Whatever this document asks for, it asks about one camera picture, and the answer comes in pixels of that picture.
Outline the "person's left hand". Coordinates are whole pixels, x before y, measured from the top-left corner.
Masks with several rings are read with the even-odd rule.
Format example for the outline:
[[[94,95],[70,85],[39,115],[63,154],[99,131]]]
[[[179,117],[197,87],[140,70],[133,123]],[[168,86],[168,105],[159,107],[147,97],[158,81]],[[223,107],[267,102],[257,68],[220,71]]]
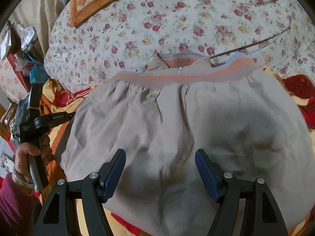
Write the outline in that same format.
[[[14,168],[15,174],[12,174],[12,180],[17,185],[18,189],[25,195],[32,195],[33,189],[25,187],[20,181],[31,184],[32,178],[28,169],[27,156],[41,156],[43,162],[47,166],[55,158],[52,154],[52,149],[50,147],[50,138],[47,135],[43,137],[43,144],[40,149],[31,143],[22,143],[18,145],[15,152]]]

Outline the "maroon sleeve forearm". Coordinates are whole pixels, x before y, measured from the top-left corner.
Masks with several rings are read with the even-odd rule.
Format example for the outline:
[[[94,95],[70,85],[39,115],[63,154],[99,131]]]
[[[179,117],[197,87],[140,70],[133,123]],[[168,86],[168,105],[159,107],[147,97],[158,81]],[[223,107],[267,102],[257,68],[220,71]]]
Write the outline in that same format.
[[[42,205],[25,194],[8,173],[1,188],[1,235],[32,235]]]

